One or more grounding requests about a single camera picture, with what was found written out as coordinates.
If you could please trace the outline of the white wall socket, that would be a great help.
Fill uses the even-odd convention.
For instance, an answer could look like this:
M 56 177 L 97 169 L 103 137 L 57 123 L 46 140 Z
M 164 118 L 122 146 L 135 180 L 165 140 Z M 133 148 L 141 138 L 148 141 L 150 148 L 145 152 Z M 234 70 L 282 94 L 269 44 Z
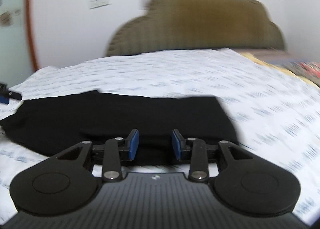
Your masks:
M 89 9 L 96 9 L 99 7 L 108 6 L 110 4 L 110 0 L 89 0 L 88 7 Z

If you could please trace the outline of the wooden door frame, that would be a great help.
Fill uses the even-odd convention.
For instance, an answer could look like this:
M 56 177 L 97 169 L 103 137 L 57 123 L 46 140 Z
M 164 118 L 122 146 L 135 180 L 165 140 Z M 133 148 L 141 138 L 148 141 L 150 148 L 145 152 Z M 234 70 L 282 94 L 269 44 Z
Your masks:
M 25 32 L 27 36 L 29 57 L 30 57 L 32 69 L 34 72 L 36 72 L 37 70 L 39 70 L 39 63 L 37 61 L 35 43 L 33 39 L 31 0 L 24 0 L 24 5 L 25 5 Z

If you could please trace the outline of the olive upholstered headboard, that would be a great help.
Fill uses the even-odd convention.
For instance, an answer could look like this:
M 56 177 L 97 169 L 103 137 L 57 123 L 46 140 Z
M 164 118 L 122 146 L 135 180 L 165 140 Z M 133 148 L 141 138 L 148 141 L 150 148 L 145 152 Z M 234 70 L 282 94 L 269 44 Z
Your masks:
M 151 0 L 115 32 L 106 54 L 224 47 L 283 50 L 285 43 L 257 0 Z

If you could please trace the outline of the floral glass door panel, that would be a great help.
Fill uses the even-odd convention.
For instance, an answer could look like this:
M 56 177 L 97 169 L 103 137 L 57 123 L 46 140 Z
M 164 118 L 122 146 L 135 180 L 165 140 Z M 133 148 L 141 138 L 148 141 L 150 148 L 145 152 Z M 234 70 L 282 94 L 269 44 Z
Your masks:
M 33 74 L 25 21 L 25 0 L 1 0 L 1 83 L 9 87 Z

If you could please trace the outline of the floral patterned blanket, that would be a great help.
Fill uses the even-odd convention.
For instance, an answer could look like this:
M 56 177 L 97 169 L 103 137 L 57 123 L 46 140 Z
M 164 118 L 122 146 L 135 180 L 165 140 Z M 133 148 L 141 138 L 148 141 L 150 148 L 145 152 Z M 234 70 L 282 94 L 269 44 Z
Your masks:
M 302 76 L 319 86 L 319 63 L 296 61 L 286 63 L 284 67 L 295 75 Z

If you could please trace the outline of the black pants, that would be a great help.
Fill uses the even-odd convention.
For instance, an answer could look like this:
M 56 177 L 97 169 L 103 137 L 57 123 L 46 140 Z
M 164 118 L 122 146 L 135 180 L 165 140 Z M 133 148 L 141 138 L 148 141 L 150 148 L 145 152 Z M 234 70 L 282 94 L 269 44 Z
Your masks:
M 139 132 L 134 165 L 174 165 L 171 133 L 208 144 L 238 135 L 218 99 L 147 98 L 90 91 L 81 94 L 26 100 L 15 114 L 1 120 L 13 142 L 51 157 L 82 141 L 102 145 L 108 139 Z

